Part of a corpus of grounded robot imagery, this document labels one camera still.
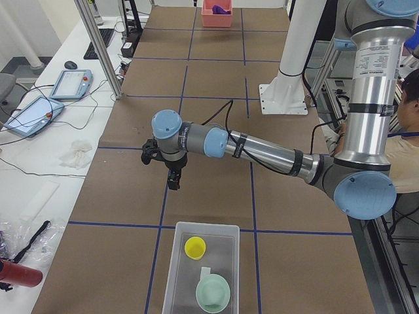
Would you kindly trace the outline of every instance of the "yellow cup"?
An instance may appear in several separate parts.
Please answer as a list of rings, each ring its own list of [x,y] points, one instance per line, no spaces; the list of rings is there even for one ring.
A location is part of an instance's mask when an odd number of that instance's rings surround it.
[[[191,237],[185,243],[185,253],[193,260],[200,260],[205,254],[206,245],[201,237]]]

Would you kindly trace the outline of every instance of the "crumpled tissue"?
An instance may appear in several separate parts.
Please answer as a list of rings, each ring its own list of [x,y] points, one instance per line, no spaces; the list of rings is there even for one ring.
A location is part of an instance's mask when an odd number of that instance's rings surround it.
[[[60,157],[61,166],[81,169],[86,167],[92,159],[86,154],[92,150],[92,145],[88,141],[74,141],[71,149]]]

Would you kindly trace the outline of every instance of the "computer mouse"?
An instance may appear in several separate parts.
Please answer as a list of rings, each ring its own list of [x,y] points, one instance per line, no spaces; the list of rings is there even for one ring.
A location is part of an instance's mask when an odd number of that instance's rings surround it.
[[[77,69],[77,64],[75,62],[72,62],[72,61],[67,61],[67,62],[64,63],[64,67],[66,69],[69,69],[69,70],[76,70]]]

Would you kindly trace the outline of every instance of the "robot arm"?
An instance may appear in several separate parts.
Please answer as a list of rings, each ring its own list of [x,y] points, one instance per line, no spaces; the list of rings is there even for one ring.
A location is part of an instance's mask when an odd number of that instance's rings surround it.
[[[143,162],[163,161],[170,170],[168,186],[177,190],[187,152],[216,158],[230,154],[304,179],[351,217],[367,220],[390,210],[396,191],[388,177],[384,147],[401,49],[414,34],[419,3],[340,0],[338,4],[336,35],[340,43],[347,38],[357,46],[342,152],[334,158],[303,154],[237,131],[183,122],[175,111],[160,111],[152,121],[155,138],[143,146]]]

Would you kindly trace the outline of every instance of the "plastic bag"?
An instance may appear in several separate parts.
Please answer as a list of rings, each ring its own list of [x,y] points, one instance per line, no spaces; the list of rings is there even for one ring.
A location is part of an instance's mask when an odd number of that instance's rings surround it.
[[[0,258],[13,260],[28,245],[41,225],[39,222],[34,224],[24,220],[0,222]],[[64,221],[51,221],[33,242],[22,262],[36,262],[40,268],[49,268],[64,230]]]

